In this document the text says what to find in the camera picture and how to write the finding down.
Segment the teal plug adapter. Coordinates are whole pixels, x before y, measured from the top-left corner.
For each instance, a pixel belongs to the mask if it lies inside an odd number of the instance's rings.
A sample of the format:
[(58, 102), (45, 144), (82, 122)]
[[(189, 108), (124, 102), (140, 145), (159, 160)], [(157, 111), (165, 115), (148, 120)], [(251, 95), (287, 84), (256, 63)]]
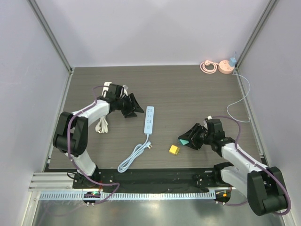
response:
[(180, 141), (180, 143), (181, 143), (182, 145), (187, 145), (187, 144), (189, 144), (189, 141), (188, 141), (188, 140), (179, 139), (179, 141)]

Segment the light blue power strip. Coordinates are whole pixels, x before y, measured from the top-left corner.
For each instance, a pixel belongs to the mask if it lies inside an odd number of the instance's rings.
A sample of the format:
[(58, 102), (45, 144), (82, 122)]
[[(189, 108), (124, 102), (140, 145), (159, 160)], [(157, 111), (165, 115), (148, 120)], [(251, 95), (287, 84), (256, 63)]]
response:
[(152, 144), (149, 140), (150, 135), (153, 132), (153, 123), (154, 123), (154, 112), (155, 108), (153, 106), (146, 107), (145, 121), (144, 121), (144, 134), (146, 135), (146, 140), (143, 144), (138, 144), (130, 154), (117, 168), (118, 173), (124, 173), (128, 170), (131, 164), (143, 154), (146, 148), (151, 149)]

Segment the yellow plug adapter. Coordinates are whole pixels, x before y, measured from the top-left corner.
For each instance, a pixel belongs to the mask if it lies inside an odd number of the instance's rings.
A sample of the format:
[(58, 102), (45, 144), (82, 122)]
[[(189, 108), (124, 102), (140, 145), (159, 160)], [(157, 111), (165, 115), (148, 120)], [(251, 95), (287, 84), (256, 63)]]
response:
[(180, 148), (175, 145), (171, 145), (171, 147), (169, 149), (169, 153), (172, 155), (178, 155), (179, 151), (180, 151)]

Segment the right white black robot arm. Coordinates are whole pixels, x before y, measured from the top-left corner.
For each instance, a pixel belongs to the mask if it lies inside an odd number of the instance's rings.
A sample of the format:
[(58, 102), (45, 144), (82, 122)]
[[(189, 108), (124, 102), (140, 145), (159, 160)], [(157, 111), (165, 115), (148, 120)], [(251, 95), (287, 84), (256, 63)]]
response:
[(194, 150), (208, 145), (224, 158), (226, 162), (214, 165), (213, 183), (235, 187), (257, 216), (290, 212), (291, 199), (281, 170), (257, 161), (239, 146), (237, 138), (226, 136), (219, 116), (205, 118), (203, 125), (196, 123), (178, 139)]

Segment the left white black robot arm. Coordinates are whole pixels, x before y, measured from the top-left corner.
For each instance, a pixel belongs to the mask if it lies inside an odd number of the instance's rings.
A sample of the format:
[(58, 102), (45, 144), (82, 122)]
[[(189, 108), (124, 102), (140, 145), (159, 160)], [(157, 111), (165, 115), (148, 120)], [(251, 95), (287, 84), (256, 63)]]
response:
[(53, 137), (53, 146), (69, 158), (78, 173), (84, 176), (83, 182), (89, 188), (97, 187), (100, 182), (98, 167), (87, 152), (90, 125), (114, 111), (121, 111), (125, 118), (144, 112), (125, 85), (106, 82), (101, 88), (101, 95), (94, 95), (93, 102), (88, 106), (60, 114)]

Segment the pink round power socket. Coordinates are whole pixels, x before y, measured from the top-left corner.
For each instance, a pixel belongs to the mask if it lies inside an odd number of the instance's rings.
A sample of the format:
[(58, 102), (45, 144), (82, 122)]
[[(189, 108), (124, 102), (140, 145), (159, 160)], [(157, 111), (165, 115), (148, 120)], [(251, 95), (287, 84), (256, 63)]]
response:
[(222, 74), (231, 74), (234, 72), (235, 67), (230, 65), (229, 60), (222, 60), (219, 63), (206, 60), (200, 64), (200, 69), (206, 74), (214, 74), (217, 71)]

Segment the light blue charger plug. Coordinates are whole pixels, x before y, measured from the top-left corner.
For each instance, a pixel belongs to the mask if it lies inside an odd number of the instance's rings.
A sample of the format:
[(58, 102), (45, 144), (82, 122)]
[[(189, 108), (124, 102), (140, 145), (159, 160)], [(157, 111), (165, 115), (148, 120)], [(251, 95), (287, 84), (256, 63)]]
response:
[(230, 67), (235, 67), (235, 65), (237, 64), (237, 60), (235, 57), (231, 57), (229, 60), (229, 65)]

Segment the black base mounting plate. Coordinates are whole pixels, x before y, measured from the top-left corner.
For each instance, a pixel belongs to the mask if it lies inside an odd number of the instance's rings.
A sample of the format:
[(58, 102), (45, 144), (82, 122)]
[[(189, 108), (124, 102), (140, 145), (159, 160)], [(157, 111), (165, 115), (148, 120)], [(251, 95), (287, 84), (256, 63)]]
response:
[(186, 194), (205, 193), (210, 188), (230, 185), (217, 179), (213, 168), (99, 170), (98, 182), (119, 183), (117, 193)]

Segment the left aluminium frame post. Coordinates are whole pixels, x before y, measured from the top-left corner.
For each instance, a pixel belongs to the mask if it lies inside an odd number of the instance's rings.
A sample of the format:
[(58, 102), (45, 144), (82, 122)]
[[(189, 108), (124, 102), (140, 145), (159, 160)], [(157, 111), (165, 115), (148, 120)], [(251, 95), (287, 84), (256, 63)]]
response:
[(72, 67), (70, 63), (68, 62), (65, 54), (63, 53), (62, 48), (60, 47), (54, 33), (52, 32), (46, 18), (44, 17), (40, 7), (38, 6), (37, 2), (35, 0), (27, 0), (29, 6), (33, 10), (36, 18), (38, 19), (42, 29), (44, 30), (45, 34), (47, 35), (49, 41), (51, 42), (52, 46), (54, 47), (56, 53), (58, 54), (59, 58), (61, 59), (64, 67), (66, 68), (67, 72), (69, 74), (72, 73)]

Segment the aluminium frame post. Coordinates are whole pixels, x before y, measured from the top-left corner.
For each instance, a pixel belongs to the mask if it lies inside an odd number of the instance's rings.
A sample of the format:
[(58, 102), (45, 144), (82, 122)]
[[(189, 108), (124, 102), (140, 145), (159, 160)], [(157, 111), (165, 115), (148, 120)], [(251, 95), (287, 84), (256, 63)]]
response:
[(54, 47), (56, 53), (58, 54), (59, 58), (61, 59), (64, 67), (66, 68), (67, 72), (69, 74), (72, 73), (72, 67), (70, 63), (68, 62), (65, 54), (63, 53), (62, 48), (60, 47), (54, 33), (52, 32), (46, 18), (44, 17), (40, 7), (38, 6), (37, 2), (35, 0), (27, 0), (29, 6), (33, 10), (36, 18), (38, 19), (42, 29), (44, 30), (45, 34), (47, 35), (49, 41), (51, 42), (52, 46)]
[(245, 47), (242, 50), (242, 53), (240, 54), (238, 58), (238, 62), (236, 64), (236, 68), (239, 69), (239, 67), (242, 65), (244, 59), (246, 58), (248, 52), (250, 51), (251, 47), (255, 43), (256, 39), (258, 38), (261, 30), (264, 28), (264, 25), (266, 24), (269, 16), (273, 12), (274, 8), (278, 4), (278, 0), (269, 0), (267, 3), (267, 6), (265, 7), (263, 13), (261, 14), (256, 26), (254, 27)]

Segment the right aluminium frame post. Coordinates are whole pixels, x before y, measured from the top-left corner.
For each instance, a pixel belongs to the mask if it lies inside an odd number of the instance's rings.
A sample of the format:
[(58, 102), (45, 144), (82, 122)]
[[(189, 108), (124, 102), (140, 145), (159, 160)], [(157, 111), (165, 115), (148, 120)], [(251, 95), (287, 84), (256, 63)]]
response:
[(236, 64), (236, 68), (239, 69), (239, 67), (242, 65), (244, 59), (246, 58), (248, 52), (250, 51), (251, 47), (255, 43), (256, 39), (258, 38), (261, 30), (264, 28), (264, 25), (266, 24), (269, 16), (273, 12), (274, 8), (278, 4), (278, 0), (269, 0), (267, 3), (267, 6), (265, 7), (263, 13), (261, 14), (256, 26), (254, 27), (245, 47), (242, 50), (242, 53), (240, 54), (238, 58), (238, 62)]

